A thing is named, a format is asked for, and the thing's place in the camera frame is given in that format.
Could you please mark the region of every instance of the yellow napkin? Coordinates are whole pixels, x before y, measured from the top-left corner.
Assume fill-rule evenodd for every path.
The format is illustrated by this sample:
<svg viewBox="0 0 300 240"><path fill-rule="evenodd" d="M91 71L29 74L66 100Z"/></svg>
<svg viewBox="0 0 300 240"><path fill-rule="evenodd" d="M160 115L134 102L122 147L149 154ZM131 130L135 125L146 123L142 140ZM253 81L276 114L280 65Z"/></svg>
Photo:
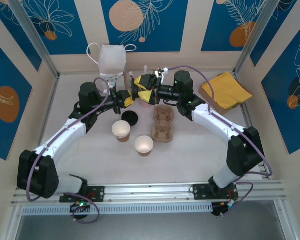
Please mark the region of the yellow napkin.
<svg viewBox="0 0 300 240"><path fill-rule="evenodd" d="M214 90L214 101L225 110L244 103L252 97L229 72L217 76L210 83ZM203 84L202 88L212 98L212 92L208 83Z"/></svg>

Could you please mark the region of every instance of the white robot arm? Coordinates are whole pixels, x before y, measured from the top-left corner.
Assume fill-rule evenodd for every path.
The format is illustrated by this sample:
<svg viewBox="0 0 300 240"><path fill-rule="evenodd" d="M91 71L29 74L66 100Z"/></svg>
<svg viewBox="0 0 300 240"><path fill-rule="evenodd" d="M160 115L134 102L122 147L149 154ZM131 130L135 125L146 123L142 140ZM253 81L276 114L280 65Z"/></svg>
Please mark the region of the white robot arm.
<svg viewBox="0 0 300 240"><path fill-rule="evenodd" d="M56 166L59 160L73 143L92 128L98 119L98 113L113 109L116 114L120 114L120 109L127 108L136 98L142 98L151 105L159 104L161 100L177 102L176 107L182 116L208 128L228 146L226 165L210 178L208 184L209 194L218 199L219 193L226 187L262 162L260 155L239 134L247 136L263 153L259 133L253 127L245 129L209 109L208 104L194 94L193 80L188 71L178 71L174 75L173 86L162 84L165 72L167 71L159 69L153 74L132 79L131 92L117 92L116 88L113 88L110 97L98 112L83 119L83 116L97 108L103 99L94 83L84 83L79 92L80 101L74 106L74 111L62 129L34 151L25 150L20 155L17 186L26 190L27 184L30 183L30 192L46 199L53 194L63 193L86 196L87 180L72 175L58 176ZM39 157L40 161L29 182L31 168Z"/></svg>

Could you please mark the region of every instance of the orange circle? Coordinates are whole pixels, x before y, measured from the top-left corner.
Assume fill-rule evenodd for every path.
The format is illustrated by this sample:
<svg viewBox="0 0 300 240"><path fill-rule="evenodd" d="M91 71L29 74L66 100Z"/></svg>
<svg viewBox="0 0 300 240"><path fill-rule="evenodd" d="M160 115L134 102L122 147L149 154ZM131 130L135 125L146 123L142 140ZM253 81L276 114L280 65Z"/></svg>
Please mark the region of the orange circle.
<svg viewBox="0 0 300 240"><path fill-rule="evenodd" d="M298 98L295 96L295 95L291 95L289 98L288 98L288 107L290 109L296 109L296 107L298 107Z"/></svg>
<svg viewBox="0 0 300 240"><path fill-rule="evenodd" d="M18 117L19 110L20 101L17 92L9 86L0 87L0 119L6 123L13 123Z"/></svg>
<svg viewBox="0 0 300 240"><path fill-rule="evenodd" d="M216 0L216 3L221 5L221 4L225 4L227 0Z"/></svg>
<svg viewBox="0 0 300 240"><path fill-rule="evenodd" d="M111 24L121 32L136 30L144 22L141 8L131 0L117 1L109 12Z"/></svg>
<svg viewBox="0 0 300 240"><path fill-rule="evenodd" d="M47 39L49 39L49 40L51 40L51 41L54 41L54 40L56 40L57 39L57 34L54 32L54 31L46 31L45 33L44 33L44 35L45 35L45 37L47 38Z"/></svg>
<svg viewBox="0 0 300 240"><path fill-rule="evenodd" d="M256 22L249 21L244 25L238 26L230 36L230 44L234 47L243 47L248 37L250 36L252 30L255 27Z"/></svg>

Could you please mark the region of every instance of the vent grille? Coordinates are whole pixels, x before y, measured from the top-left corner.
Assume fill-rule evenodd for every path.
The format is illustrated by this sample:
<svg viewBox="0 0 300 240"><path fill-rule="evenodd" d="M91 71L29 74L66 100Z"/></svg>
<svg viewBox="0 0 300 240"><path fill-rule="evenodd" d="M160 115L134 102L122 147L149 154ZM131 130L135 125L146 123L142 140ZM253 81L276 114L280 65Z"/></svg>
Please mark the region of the vent grille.
<svg viewBox="0 0 300 240"><path fill-rule="evenodd" d="M109 204L100 205L101 215L107 214L172 214L172 213L207 213L212 212L210 202L180 203L180 204ZM26 206L23 216L60 216L69 215L70 206ZM88 212L76 213L76 215L97 214L95 207Z"/></svg>

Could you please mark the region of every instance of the white paper cup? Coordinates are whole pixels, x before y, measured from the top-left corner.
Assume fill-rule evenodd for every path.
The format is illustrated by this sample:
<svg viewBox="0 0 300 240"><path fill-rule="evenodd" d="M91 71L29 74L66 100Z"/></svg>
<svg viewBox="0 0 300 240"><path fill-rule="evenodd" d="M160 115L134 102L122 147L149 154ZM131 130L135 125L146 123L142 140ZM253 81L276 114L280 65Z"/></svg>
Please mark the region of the white paper cup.
<svg viewBox="0 0 300 240"><path fill-rule="evenodd" d="M150 155L151 150L154 148L154 141L151 137L140 136L135 140L134 147L140 156L146 157Z"/></svg>
<svg viewBox="0 0 300 240"><path fill-rule="evenodd" d="M125 143L130 138L130 124L126 121L117 121L112 125L112 133L119 142Z"/></svg>

